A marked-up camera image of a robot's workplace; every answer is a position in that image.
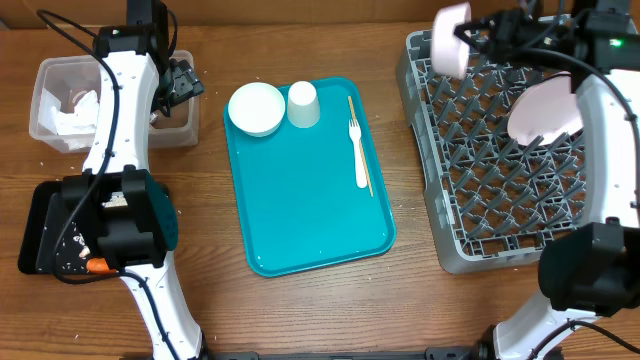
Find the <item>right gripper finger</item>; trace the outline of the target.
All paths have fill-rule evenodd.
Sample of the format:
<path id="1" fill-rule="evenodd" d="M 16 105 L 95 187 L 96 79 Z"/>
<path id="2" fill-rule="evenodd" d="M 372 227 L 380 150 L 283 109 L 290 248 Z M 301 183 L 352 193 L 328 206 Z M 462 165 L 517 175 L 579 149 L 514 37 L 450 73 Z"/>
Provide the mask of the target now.
<path id="1" fill-rule="evenodd" d="M 454 28 L 455 33 L 465 33 L 467 31 L 491 30 L 495 27 L 495 22 L 490 17 L 480 19 L 472 19 L 464 23 L 458 24 Z"/>
<path id="2" fill-rule="evenodd" d="M 489 32 L 460 32 L 455 36 L 475 52 L 490 53 L 493 50 Z"/>

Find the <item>white round plate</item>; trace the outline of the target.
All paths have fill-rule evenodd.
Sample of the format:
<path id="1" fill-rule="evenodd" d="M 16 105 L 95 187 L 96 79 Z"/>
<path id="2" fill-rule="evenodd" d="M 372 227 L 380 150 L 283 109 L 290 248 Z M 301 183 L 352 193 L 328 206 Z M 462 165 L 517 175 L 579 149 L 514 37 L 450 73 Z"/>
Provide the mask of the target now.
<path id="1" fill-rule="evenodd" d="M 507 123 L 509 137 L 524 146 L 539 136 L 542 146 L 549 145 L 560 135 L 573 135 L 582 128 L 569 72 L 551 75 L 527 88 L 512 105 Z"/>

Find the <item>white napkin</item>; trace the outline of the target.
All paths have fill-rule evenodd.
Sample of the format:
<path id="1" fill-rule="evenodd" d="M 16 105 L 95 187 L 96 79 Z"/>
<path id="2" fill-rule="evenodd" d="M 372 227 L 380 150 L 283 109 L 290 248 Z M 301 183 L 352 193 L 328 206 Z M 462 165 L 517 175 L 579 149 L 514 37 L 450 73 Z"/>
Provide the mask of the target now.
<path id="1" fill-rule="evenodd" d="M 88 151 L 97 130 L 97 92 L 82 90 L 74 100 L 72 111 L 66 113 L 62 111 L 62 102 L 48 90 L 40 98 L 36 125 L 43 136 L 39 140 L 62 153 Z"/>

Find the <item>white plastic fork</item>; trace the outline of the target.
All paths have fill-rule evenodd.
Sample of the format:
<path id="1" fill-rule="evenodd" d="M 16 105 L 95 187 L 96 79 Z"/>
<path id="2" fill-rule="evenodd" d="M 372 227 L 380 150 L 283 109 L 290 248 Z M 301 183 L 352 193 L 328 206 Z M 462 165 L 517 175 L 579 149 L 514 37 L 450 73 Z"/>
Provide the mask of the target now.
<path id="1" fill-rule="evenodd" d="M 349 121 L 349 137 L 353 144 L 356 185 L 358 188 L 366 188 L 367 180 L 362 158 L 362 150 L 360 148 L 361 128 L 355 118 L 352 118 Z"/>

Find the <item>rice and peanut scraps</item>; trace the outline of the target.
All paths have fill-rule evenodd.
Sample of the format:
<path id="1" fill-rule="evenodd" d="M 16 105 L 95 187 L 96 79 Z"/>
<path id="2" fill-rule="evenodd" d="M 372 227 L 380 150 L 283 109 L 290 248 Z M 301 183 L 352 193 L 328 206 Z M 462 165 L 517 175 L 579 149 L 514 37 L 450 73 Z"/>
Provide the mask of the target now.
<path id="1" fill-rule="evenodd" d="M 46 225 L 44 228 L 38 253 L 38 262 L 43 269 L 51 267 L 52 253 L 59 234 L 59 227 Z M 90 255 L 91 251 L 83 235 L 74 224 L 70 225 L 56 250 L 56 265 L 63 270 L 84 269 Z"/>

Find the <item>orange carrot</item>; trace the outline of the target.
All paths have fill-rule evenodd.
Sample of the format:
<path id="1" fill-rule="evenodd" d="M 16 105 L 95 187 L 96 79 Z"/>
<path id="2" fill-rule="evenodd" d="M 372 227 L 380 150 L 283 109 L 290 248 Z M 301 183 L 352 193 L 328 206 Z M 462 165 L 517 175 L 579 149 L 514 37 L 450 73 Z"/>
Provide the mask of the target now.
<path id="1" fill-rule="evenodd" d="M 116 269 L 111 269 L 104 258 L 91 258 L 86 263 L 86 269 L 91 274 L 110 275 L 116 274 Z"/>

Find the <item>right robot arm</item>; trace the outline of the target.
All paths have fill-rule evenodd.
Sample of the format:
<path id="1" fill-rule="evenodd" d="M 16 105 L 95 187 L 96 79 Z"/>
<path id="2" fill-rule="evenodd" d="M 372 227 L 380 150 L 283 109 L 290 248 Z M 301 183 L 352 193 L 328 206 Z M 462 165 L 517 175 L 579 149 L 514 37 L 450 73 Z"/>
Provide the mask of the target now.
<path id="1" fill-rule="evenodd" d="M 538 291 L 487 329 L 473 359 L 558 359 L 561 342 L 639 305 L 639 37 L 627 1 L 578 1 L 570 25 L 543 25 L 524 8 L 473 19 L 468 4 L 439 10 L 433 67 L 461 77 L 471 50 L 504 64 L 566 71 L 585 138 L 580 226 L 553 241 Z"/>

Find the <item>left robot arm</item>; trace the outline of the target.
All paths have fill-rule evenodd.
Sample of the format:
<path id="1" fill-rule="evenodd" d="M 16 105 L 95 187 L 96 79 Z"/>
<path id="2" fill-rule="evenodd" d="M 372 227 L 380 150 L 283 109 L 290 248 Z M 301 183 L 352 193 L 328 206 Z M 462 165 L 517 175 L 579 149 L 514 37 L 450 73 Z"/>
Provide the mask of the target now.
<path id="1" fill-rule="evenodd" d="M 94 142 L 61 198 L 90 255 L 105 263 L 87 282 L 118 278 L 131 292 L 155 359 L 206 359 L 175 268 L 176 209 L 149 171 L 150 117 L 200 95 L 190 65 L 173 60 L 175 15 L 160 0 L 130 1 L 123 25 L 100 28 L 87 48 L 100 65 Z"/>

